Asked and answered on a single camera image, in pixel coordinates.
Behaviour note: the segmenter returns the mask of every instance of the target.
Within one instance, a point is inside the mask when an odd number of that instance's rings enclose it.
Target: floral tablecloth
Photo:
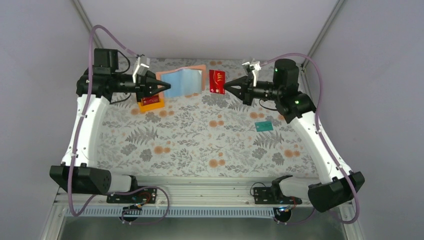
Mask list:
[[[241,60],[158,58],[151,59],[150,70],[202,64],[225,71],[227,81],[244,74]],[[120,60],[120,69],[126,67]],[[272,77],[272,64],[259,72],[260,80]],[[120,93],[112,100],[125,97]],[[272,122],[273,130],[257,132],[255,123],[264,121]],[[98,168],[136,176],[318,176],[304,144],[283,116],[262,108],[257,100],[246,106],[228,92],[210,93],[209,86],[202,94],[166,98],[165,108],[144,114],[135,96],[111,105],[100,127],[98,159]]]

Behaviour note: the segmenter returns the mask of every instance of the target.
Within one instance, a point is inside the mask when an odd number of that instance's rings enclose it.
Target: green card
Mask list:
[[[274,130],[273,123],[270,121],[255,122],[254,125],[256,126],[256,132],[265,132],[265,131]]]

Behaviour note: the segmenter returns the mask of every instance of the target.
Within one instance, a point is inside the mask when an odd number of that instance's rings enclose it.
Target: red card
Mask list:
[[[142,100],[143,100],[143,106],[160,102],[158,95],[155,95],[155,96],[152,96],[152,97],[143,97]]]
[[[209,90],[215,94],[225,94],[225,71],[209,70]]]

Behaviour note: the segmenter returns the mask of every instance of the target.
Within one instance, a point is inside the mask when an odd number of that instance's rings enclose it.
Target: black wire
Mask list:
[[[271,110],[271,111],[278,111],[278,110],[277,110],[277,108],[269,108],[269,107],[263,106],[263,105],[261,104],[261,100],[262,100],[262,99],[259,99],[259,105],[260,105],[262,108],[264,108],[264,109],[266,109],[266,110]]]
[[[113,101],[113,102],[111,102],[110,104],[112,105],[112,104],[118,104],[118,103],[125,102],[125,101],[127,101],[128,99],[130,99],[130,97],[131,97],[131,93],[130,93],[130,94],[129,94],[129,96],[127,96],[126,98],[124,98],[124,99],[122,99],[122,100],[118,100],[118,101]]]
[[[250,195],[252,195],[253,197],[255,196],[255,195],[253,195],[252,194],[252,188],[253,188],[253,186],[255,185],[255,184],[262,184],[265,188],[267,187],[265,184],[263,184],[262,182],[255,182],[255,183],[253,183],[253,185],[250,187]]]
[[[128,70],[130,70],[131,63],[130,63],[130,60],[128,59],[128,57],[125,56],[121,51],[118,50],[118,53],[120,53],[126,59],[126,61],[128,62],[128,67],[125,69],[125,71],[117,71],[116,72],[116,74],[123,74],[123,73],[126,73]]]

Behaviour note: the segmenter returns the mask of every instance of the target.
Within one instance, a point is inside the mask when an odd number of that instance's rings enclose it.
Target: perforated metal strip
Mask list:
[[[126,217],[162,217],[166,207],[145,206]],[[89,206],[80,217],[120,217],[122,206]],[[71,217],[69,209],[66,217]],[[170,207],[167,218],[266,218],[273,217],[272,207]]]

